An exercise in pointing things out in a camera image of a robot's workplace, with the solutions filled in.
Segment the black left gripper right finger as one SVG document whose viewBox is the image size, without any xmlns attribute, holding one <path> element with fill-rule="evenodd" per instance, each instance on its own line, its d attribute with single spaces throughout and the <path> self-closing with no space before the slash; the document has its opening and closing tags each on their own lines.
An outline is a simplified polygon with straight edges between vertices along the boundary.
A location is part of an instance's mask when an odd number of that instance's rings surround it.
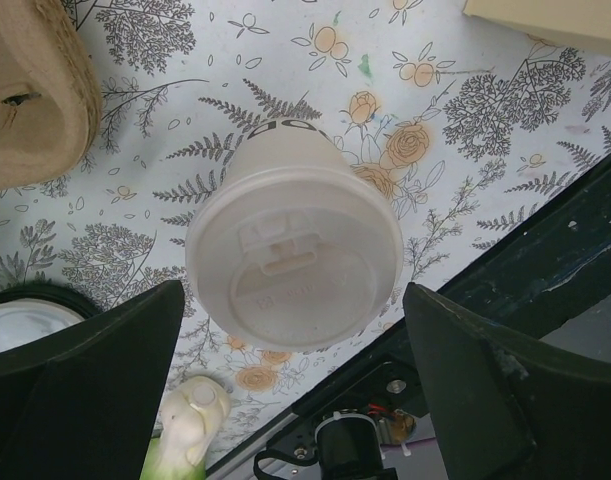
<svg viewBox="0 0 611 480">
<path fill-rule="evenodd" d="M 451 479 L 611 479 L 611 363 L 416 283 L 405 323 Z"/>
</svg>

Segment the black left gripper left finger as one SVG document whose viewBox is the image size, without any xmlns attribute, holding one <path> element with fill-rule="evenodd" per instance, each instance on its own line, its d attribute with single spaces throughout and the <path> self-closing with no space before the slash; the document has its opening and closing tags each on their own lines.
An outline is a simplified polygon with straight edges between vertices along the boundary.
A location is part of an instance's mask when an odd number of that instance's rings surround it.
<svg viewBox="0 0 611 480">
<path fill-rule="evenodd" d="M 167 280 L 0 353 L 0 479 L 138 478 L 183 313 Z"/>
</svg>

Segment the white plastic cup lid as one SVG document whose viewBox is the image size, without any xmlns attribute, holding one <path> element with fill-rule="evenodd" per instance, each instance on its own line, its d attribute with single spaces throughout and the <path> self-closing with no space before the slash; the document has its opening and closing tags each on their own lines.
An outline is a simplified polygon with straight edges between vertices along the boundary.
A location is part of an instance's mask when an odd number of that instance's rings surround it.
<svg viewBox="0 0 611 480">
<path fill-rule="evenodd" d="M 296 169 L 224 184 L 185 239 L 193 292 L 227 334 L 304 352 L 363 330 L 399 281 L 399 223 L 372 185 Z"/>
</svg>

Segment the brown pulp cup carrier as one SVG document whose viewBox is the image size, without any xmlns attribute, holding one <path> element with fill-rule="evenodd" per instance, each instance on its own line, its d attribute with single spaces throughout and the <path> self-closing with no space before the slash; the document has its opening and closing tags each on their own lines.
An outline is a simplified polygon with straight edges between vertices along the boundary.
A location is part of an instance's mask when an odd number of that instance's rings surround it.
<svg viewBox="0 0 611 480">
<path fill-rule="evenodd" d="M 100 127 L 99 83 L 58 1 L 0 1 L 0 190 L 71 170 Z"/>
</svg>

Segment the white paper coffee cup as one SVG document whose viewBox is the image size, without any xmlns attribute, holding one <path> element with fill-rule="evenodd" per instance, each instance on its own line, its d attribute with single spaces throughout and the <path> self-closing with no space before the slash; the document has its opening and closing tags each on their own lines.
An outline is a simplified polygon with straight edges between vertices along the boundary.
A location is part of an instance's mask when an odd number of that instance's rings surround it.
<svg viewBox="0 0 611 480">
<path fill-rule="evenodd" d="M 311 122 L 295 118 L 270 120 L 244 136 L 222 186 L 256 174 L 301 167 L 350 172 L 331 138 Z"/>
</svg>

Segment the brown paper bag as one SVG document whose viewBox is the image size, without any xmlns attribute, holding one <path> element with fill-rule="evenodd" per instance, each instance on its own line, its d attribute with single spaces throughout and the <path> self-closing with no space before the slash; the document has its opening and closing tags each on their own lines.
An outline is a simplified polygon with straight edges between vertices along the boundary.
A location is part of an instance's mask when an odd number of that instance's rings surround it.
<svg viewBox="0 0 611 480">
<path fill-rule="evenodd" d="M 467 1 L 464 13 L 542 37 L 572 34 L 611 41 L 611 1 Z"/>
</svg>

